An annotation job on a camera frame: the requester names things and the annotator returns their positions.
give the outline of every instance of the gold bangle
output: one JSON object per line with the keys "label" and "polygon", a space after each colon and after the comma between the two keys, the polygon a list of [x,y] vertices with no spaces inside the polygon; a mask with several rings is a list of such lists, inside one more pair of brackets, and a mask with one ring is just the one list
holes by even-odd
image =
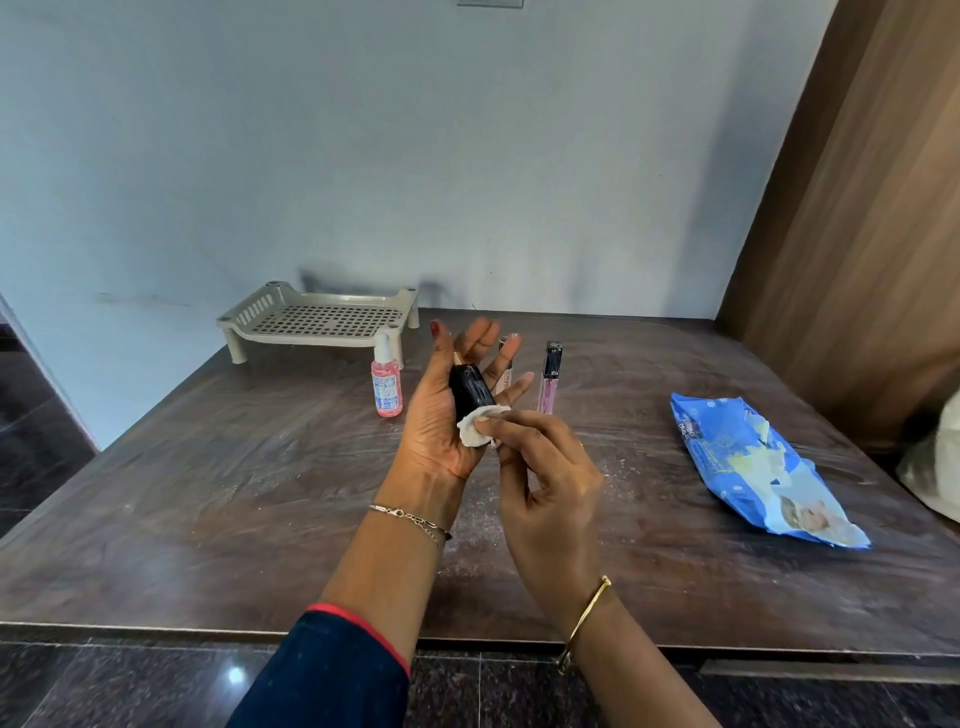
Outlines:
{"label": "gold bangle", "polygon": [[561,675],[566,674],[567,669],[570,667],[570,650],[573,649],[573,638],[577,636],[577,631],[580,629],[580,625],[583,624],[590,612],[593,611],[593,605],[597,603],[597,599],[600,598],[600,595],[603,591],[611,585],[611,580],[606,576],[600,577],[600,587],[596,592],[593,593],[593,599],[590,600],[590,604],[587,605],[587,609],[584,610],[584,613],[580,615],[580,621],[577,622],[577,626],[573,628],[573,632],[570,633],[570,639],[566,641],[566,648],[564,653],[560,656],[560,659],[557,660],[557,669],[560,671]]}
{"label": "gold bangle", "polygon": [[409,519],[410,521],[413,521],[420,527],[420,530],[430,538],[430,541],[432,541],[434,546],[436,546],[440,551],[444,550],[444,544],[440,541],[437,541],[436,537],[429,531],[429,529],[432,528],[435,531],[440,531],[444,535],[444,542],[447,542],[453,538],[453,535],[445,528],[440,528],[435,523],[430,522],[427,519],[422,519],[420,516],[414,516],[412,513],[407,513],[402,508],[387,508],[385,505],[371,503],[370,509],[372,511],[377,511],[378,513],[386,513],[388,516],[396,516],[399,519]]}

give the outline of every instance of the plastic leg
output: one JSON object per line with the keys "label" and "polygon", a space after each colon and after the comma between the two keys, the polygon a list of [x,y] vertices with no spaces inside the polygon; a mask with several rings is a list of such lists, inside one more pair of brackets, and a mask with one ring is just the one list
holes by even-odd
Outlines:
{"label": "plastic leg", "polygon": [[417,302],[410,306],[410,313],[407,314],[407,327],[420,328],[420,312],[417,311]]}
{"label": "plastic leg", "polygon": [[387,338],[390,339],[390,352],[393,354],[400,369],[403,369],[403,347],[400,344],[400,327],[390,325],[387,328]]}
{"label": "plastic leg", "polygon": [[227,339],[227,348],[230,350],[230,358],[234,364],[243,364],[247,361],[247,355],[243,351],[243,343],[240,337],[228,328],[224,329],[224,338]]}

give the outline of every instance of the forearm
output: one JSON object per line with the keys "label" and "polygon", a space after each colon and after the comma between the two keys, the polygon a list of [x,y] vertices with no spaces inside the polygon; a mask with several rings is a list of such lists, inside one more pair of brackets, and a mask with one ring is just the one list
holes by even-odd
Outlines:
{"label": "forearm", "polygon": [[[374,502],[449,530],[464,483],[397,461]],[[434,533],[443,544],[443,536]],[[413,659],[441,552],[408,519],[371,511],[360,523],[322,599],[362,617],[407,659]]]}
{"label": "forearm", "polygon": [[612,726],[719,726],[616,594],[607,592],[581,626],[573,660]]}

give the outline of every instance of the left hand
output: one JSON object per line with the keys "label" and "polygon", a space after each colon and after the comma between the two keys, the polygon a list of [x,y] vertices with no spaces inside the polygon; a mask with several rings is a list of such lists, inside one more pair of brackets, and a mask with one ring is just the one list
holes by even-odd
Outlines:
{"label": "left hand", "polygon": [[[500,333],[500,324],[481,316],[454,341],[450,331],[440,321],[431,321],[433,356],[427,365],[417,391],[410,398],[407,421],[396,453],[395,467],[425,470],[427,473],[449,479],[451,484],[463,484],[480,462],[487,448],[468,448],[460,442],[457,429],[453,392],[449,386],[454,349],[467,364],[479,362],[494,347]],[[512,334],[496,358],[483,370],[484,380],[491,389],[506,370],[520,348],[521,337]],[[527,372],[494,399],[497,404],[513,404],[534,380]]]}

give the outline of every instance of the white cotton pad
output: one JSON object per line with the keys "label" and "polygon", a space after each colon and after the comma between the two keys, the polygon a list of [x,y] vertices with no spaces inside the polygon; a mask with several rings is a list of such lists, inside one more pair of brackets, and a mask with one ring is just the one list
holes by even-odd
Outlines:
{"label": "white cotton pad", "polygon": [[483,407],[477,407],[457,423],[457,426],[460,428],[460,442],[468,448],[482,448],[488,442],[491,442],[493,437],[477,432],[477,428],[473,426],[473,421],[483,415],[495,415],[498,412],[506,412],[508,409],[510,409],[510,407],[500,404],[487,404]]}

